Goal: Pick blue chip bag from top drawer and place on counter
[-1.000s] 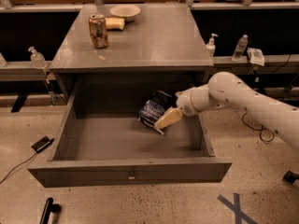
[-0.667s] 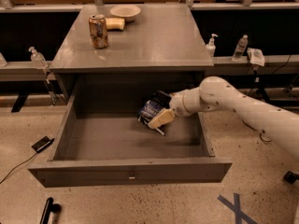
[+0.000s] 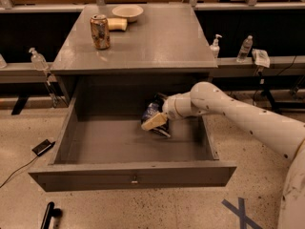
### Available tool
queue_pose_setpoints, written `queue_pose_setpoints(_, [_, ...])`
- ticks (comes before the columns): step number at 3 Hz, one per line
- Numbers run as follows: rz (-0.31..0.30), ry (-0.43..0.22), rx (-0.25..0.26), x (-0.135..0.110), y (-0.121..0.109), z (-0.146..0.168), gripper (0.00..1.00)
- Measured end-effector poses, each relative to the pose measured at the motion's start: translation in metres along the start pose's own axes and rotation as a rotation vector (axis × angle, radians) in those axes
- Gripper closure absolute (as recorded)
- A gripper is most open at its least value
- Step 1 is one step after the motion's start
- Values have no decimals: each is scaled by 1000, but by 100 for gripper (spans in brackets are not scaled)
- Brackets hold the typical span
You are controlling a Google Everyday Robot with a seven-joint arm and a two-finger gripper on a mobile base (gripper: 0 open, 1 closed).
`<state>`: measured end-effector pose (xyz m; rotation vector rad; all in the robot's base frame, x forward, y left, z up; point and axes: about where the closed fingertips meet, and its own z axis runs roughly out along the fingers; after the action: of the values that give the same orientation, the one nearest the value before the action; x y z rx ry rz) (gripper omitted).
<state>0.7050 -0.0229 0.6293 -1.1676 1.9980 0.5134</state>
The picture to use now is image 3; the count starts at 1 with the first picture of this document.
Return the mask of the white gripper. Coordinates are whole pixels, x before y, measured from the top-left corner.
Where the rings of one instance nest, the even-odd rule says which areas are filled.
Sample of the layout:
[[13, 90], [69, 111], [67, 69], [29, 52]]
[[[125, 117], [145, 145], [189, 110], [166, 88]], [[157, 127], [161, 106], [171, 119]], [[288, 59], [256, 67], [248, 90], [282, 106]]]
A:
[[162, 107], [163, 113], [157, 113], [146, 120], [141, 128], [145, 131], [164, 125], [167, 120], [178, 120], [189, 116], [201, 116], [204, 112], [191, 102], [189, 93], [169, 96]]

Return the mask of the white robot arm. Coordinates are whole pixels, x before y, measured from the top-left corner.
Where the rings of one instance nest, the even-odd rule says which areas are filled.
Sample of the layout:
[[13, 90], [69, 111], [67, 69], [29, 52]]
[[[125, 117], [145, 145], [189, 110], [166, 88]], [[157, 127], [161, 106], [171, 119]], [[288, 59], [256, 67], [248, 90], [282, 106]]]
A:
[[235, 100], [210, 82], [199, 82], [187, 93], [164, 97], [159, 110], [145, 112], [141, 127], [150, 131], [169, 120], [206, 114], [224, 115], [292, 162], [277, 229], [305, 229], [305, 123]]

